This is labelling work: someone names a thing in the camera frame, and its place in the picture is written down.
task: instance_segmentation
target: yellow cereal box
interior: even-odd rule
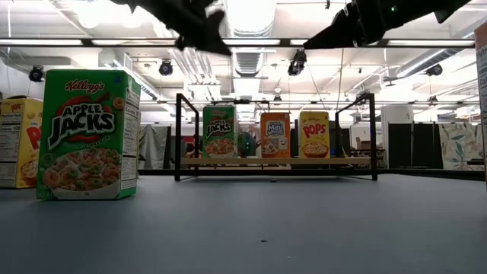
[[[7,99],[0,118],[0,187],[37,185],[43,102]]]
[[[329,158],[328,113],[301,112],[299,127],[299,158]]]

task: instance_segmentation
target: gray floor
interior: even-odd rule
[[[487,273],[482,182],[143,177],[139,186],[109,202],[0,190],[0,272]]]

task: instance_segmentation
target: cereal bowl image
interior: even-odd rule
[[[42,176],[58,199],[113,198],[119,192],[121,155],[114,149],[90,148],[57,158]]]
[[[322,142],[309,142],[302,150],[306,158],[325,158],[328,155],[329,148]]]
[[[262,153],[275,154],[279,151],[279,139],[267,139],[262,147]]]
[[[232,158],[234,143],[230,139],[215,139],[206,144],[205,152],[210,158]]]

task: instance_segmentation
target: fluorescent light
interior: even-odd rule
[[[305,39],[291,40],[290,44],[292,46],[302,46],[306,41]]]
[[[96,46],[172,46],[174,45],[175,39],[165,39],[165,40],[118,40],[118,39],[93,39],[92,42]]]
[[[279,39],[223,39],[223,42],[229,46],[236,46],[236,45],[276,46],[281,43],[281,40]]]
[[[275,49],[234,49],[234,53],[276,53]]]
[[[0,46],[82,46],[80,39],[0,39]]]
[[[388,46],[473,46],[474,40],[389,40]]]

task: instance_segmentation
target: green cereal box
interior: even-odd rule
[[[236,158],[237,110],[233,106],[203,108],[203,157]]]
[[[135,194],[140,89],[124,71],[47,72],[38,199]]]

